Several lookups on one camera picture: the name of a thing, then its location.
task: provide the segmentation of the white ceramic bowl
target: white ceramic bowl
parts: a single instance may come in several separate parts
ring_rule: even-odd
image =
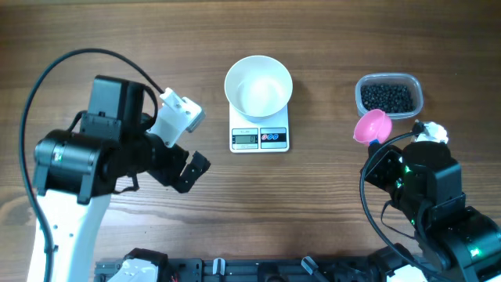
[[[248,56],[229,69],[225,94],[229,103],[248,120],[268,118],[289,102],[292,77],[273,58]]]

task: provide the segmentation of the pink scoop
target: pink scoop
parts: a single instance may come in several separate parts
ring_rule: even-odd
[[[353,132],[353,139],[357,142],[369,145],[377,140],[383,143],[391,133],[391,119],[382,110],[370,110],[360,118]]]

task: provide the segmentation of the plastic container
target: plastic container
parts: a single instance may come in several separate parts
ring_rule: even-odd
[[[367,110],[362,103],[362,93],[360,89],[364,85],[373,85],[378,83],[388,83],[405,85],[409,88],[410,95],[413,98],[414,110],[405,113],[390,114],[387,113],[388,117],[392,120],[398,120],[403,118],[411,118],[417,115],[423,109],[423,91],[421,90],[421,84],[415,77],[410,74],[399,74],[399,73],[381,73],[381,74],[367,74],[365,77],[360,78],[359,82],[355,86],[355,102],[357,103],[357,108],[359,111],[359,116],[362,117],[367,114]]]

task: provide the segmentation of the scale display screen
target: scale display screen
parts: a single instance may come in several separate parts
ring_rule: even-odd
[[[235,144],[254,144],[256,136],[235,136]]]

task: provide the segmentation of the wooden table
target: wooden table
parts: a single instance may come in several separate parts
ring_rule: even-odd
[[[50,62],[89,46],[126,55],[162,87],[199,103],[207,119],[179,144],[212,163],[188,194],[141,175],[139,192],[113,196],[95,260],[120,258],[135,247],[204,259],[366,255],[382,248],[359,200],[366,148],[352,139],[359,119],[355,84],[378,72],[420,80],[424,108],[418,118],[449,130],[467,203],[501,224],[500,11],[498,2],[435,0],[1,7],[0,281],[25,280],[34,238],[17,159],[22,106]],[[254,54],[278,59],[294,78],[286,154],[229,151],[224,77],[238,59]],[[104,55],[57,67],[31,109],[31,169],[35,143],[87,108],[97,74],[143,81]],[[145,111],[151,110],[147,102]],[[395,122],[393,134],[412,123]],[[129,183],[122,179],[118,188]],[[387,194],[368,187],[367,197],[378,215]],[[387,217],[411,232],[399,212],[390,210]]]

